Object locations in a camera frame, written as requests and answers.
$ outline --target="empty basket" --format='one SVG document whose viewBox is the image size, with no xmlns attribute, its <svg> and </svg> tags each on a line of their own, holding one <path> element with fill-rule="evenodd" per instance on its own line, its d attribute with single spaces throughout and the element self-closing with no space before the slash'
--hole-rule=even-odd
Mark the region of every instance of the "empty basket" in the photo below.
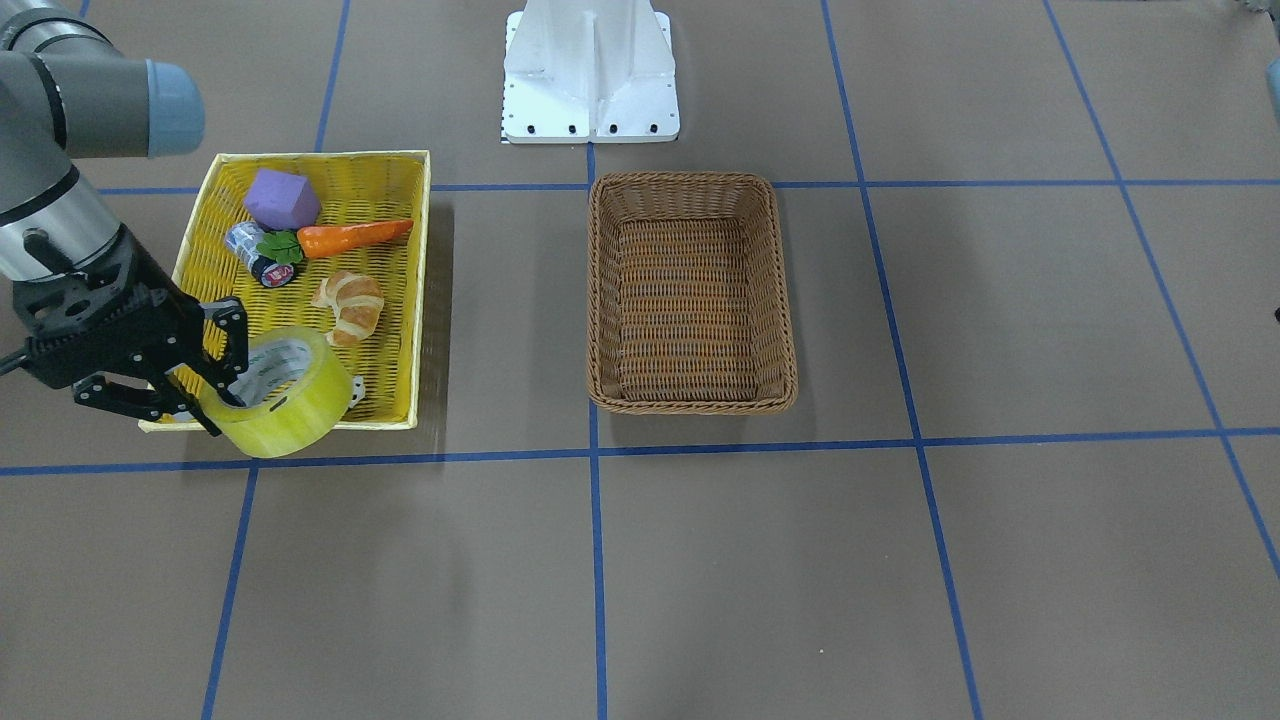
<svg viewBox="0 0 1280 720">
<path fill-rule="evenodd" d="M 795 401 L 773 188 L 613 173 L 591 188 L 588 389 L 614 413 L 759 415 Z"/>
</svg>

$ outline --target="basket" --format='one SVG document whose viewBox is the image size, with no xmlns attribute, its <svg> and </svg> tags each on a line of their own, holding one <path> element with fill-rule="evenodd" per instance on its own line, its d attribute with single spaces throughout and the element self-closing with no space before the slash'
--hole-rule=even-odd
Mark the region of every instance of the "basket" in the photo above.
<svg viewBox="0 0 1280 720">
<path fill-rule="evenodd" d="M 243 200 L 259 168 L 306 176 L 320 199 L 319 224 L 355 224 L 411 218 L 407 245 L 381 243 L 332 258 L 303 260 L 291 283 L 266 288 L 223 245 L 227 229 L 250 219 Z M 289 155 L 218 155 L 196 197 L 182 240 L 173 279 L 188 295 L 207 302 L 234 295 L 248 313 L 250 337 L 306 325 L 333 327 L 328 307 L 312 307 L 317 283 L 337 270 L 371 275 L 385 306 L 374 334 L 355 347 L 335 347 L 353 375 L 364 375 L 365 398 L 347 411 L 337 429 L 393 430 L 417 425 L 419 350 L 422 342 L 422 291 L 426 279 L 426 214 L 431 182 L 426 151 L 333 152 Z M 221 352 L 221 331 L 207 325 L 205 348 Z M 192 395 L 204 380 L 188 368 L 175 373 Z M 198 430 L 195 420 L 138 423 L 143 430 Z"/>
<path fill-rule="evenodd" d="M 613 173 L 590 200 L 588 391 L 613 413 L 763 415 L 796 396 L 773 188 Z"/>
</svg>

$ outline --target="white metal base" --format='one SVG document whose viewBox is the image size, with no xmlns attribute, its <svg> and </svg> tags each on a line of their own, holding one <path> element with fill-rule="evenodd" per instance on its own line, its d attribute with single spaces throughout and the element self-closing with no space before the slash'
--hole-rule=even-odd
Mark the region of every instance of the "white metal base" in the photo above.
<svg viewBox="0 0 1280 720">
<path fill-rule="evenodd" d="M 631 3 L 611 0 L 620 9 L 630 9 Z M 671 18 L 652 12 L 657 27 L 643 18 L 634 23 L 632 32 L 660 32 L 664 63 L 644 67 L 646 58 L 620 58 L 611 53 L 635 51 L 644 47 L 644 37 L 623 38 L 623 47 L 612 47 L 607 37 L 596 31 L 596 19 L 584 13 L 573 22 L 580 28 L 568 28 L 586 40 L 576 47 L 548 49 L 536 54 L 562 54 L 547 59 L 545 65 L 570 63 L 577 72 L 529 72 L 529 56 L 521 58 L 526 68 L 513 69 L 511 46 L 526 13 L 512 13 L 507 18 L 507 72 L 503 86 L 502 138 L 512 143 L 580 143 L 580 142 L 668 142 L 680 135 L 680 106 L 676 100 L 675 60 L 671 53 Z M 545 32 L 544 28 L 530 28 Z M 576 60 L 564 53 L 581 55 Z"/>
</svg>

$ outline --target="tape roll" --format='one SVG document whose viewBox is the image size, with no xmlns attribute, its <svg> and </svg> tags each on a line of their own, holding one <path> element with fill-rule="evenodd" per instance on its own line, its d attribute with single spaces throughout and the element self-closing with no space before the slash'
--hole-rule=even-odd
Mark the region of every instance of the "tape roll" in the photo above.
<svg viewBox="0 0 1280 720">
<path fill-rule="evenodd" d="M 279 457 L 328 434 L 347 411 L 352 386 L 324 336 L 292 327 L 253 338 L 248 370 L 229 389 L 244 407 L 205 384 L 201 409 L 246 455 Z"/>
</svg>

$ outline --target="yellow basket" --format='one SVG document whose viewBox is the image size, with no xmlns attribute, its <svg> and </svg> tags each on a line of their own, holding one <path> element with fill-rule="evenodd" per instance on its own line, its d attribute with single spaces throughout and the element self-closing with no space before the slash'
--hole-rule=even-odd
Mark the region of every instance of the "yellow basket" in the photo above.
<svg viewBox="0 0 1280 720">
<path fill-rule="evenodd" d="M 303 260 L 298 277 L 284 287 L 259 284 L 223 237 L 236 223 L 250 219 L 244 210 L 259 168 L 306 176 L 320 199 L 319 224 L 355 224 L 411 218 L 407 245 L 381 243 L 316 260 Z M 431 186 L 431 158 L 425 150 L 390 152 L 329 152 L 280 155 L 218 155 L 196 197 L 173 279 L 202 302 L 234 295 L 248 313 L 250 337 L 266 331 L 306 325 L 320 332 L 333 327 L 333 311 L 312 307 L 311 295 L 321 279 L 338 270 L 371 275 L 387 304 L 372 337 L 355 347 L 334 348 L 353 375 L 365 378 L 365 398 L 335 425 L 349 430 L 399 430 L 417 425 L 419 350 L 422 345 L 422 297 L 426 281 L 426 211 Z M 209 325 L 205 347 L 221 354 L 224 334 Z M 187 368 L 178 380 L 198 395 L 204 380 Z M 146 432 L 198 430 L 195 420 L 165 416 L 140 421 Z"/>
</svg>

